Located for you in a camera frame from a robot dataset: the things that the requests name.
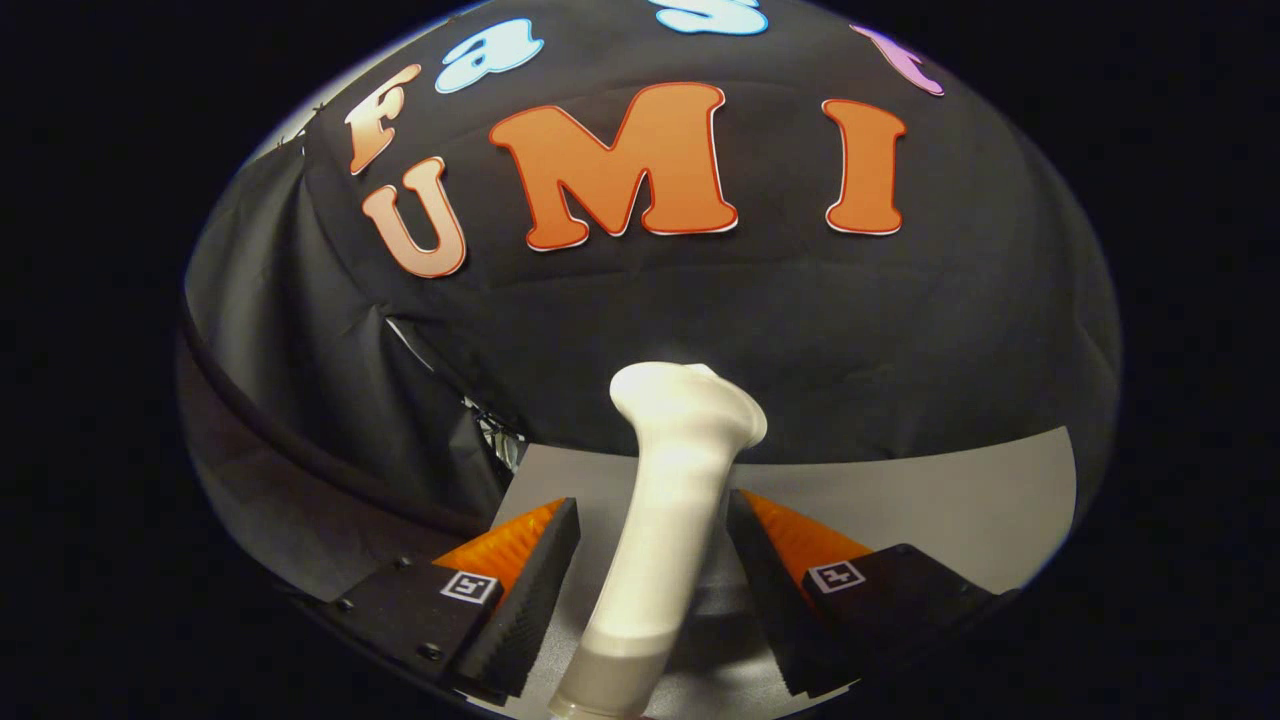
light blue letter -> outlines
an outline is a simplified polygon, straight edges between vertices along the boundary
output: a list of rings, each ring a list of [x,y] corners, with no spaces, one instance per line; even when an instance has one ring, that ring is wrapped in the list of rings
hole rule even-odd
[[[444,56],[448,65],[435,78],[438,92],[457,92],[489,73],[504,73],[518,68],[539,50],[541,40],[534,40],[534,24],[524,18],[498,23],[463,40]]]
[[[649,0],[662,5],[658,22],[676,32],[716,32],[719,35],[758,35],[769,27],[759,10],[759,0]]]

orange letter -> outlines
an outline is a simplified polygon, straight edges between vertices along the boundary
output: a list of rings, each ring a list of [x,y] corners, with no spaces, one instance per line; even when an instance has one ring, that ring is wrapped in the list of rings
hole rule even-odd
[[[502,120],[489,142],[516,159],[534,217],[527,242],[559,250],[586,241],[588,224],[568,213],[563,191],[614,237],[627,229],[645,176],[653,204],[640,224],[655,234],[722,232],[737,224],[724,202],[716,165],[712,114],[724,104],[718,87],[654,85],[636,94],[607,147],[568,113],[534,108]]]
[[[384,128],[383,118],[394,120],[396,115],[404,109],[404,91],[398,87],[417,77],[422,65],[410,65],[396,73],[396,77],[383,83],[372,95],[365,97],[356,105],[356,109],[347,113],[343,120],[351,126],[351,145],[355,155],[351,159],[351,174],[358,176],[361,170],[374,161],[379,152],[387,150],[396,137],[396,128]]]
[[[413,273],[420,278],[439,278],[452,274],[462,265],[467,256],[467,242],[462,237],[462,227],[453,214],[449,199],[444,196],[444,186],[440,184],[440,173],[444,172],[444,160],[430,158],[413,165],[404,173],[404,187],[417,193],[426,217],[435,228],[439,242],[435,250],[422,250],[413,238],[408,236],[404,220],[396,210],[396,188],[384,186],[369,195],[361,206],[365,214],[374,220],[378,234],[383,236],[383,242],[392,251],[392,256],[401,268]]]
[[[845,147],[845,178],[840,200],[827,209],[827,224],[861,234],[896,233],[902,214],[893,208],[893,154],[906,126],[879,108],[849,100],[827,100],[822,111],[840,126]]]

white handle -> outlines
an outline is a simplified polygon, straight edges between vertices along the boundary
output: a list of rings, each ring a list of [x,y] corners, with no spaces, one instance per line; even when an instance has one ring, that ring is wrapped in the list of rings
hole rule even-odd
[[[764,411],[705,365],[640,363],[613,375],[613,405],[640,446],[618,550],[549,705],[564,720],[635,720],[684,624],[737,454]]]

screw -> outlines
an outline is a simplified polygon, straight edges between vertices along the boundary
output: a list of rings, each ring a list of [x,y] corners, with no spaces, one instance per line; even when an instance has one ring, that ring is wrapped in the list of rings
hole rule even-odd
[[[440,647],[434,643],[422,643],[417,646],[417,653],[428,660],[439,660],[444,657],[444,652]]]

white surface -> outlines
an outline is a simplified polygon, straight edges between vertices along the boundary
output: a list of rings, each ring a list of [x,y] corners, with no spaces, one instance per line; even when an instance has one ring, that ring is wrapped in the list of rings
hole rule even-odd
[[[576,497],[581,541],[524,697],[495,712],[545,720],[622,533],[636,459],[530,446],[494,519],[499,525]],[[1061,546],[1075,507],[1065,428],[964,452],[837,465],[735,465],[750,489],[872,550],[911,543],[979,587],[1023,587]],[[818,705],[791,697],[754,619],[723,523],[712,533],[690,618],[646,715],[657,720],[769,720]]]

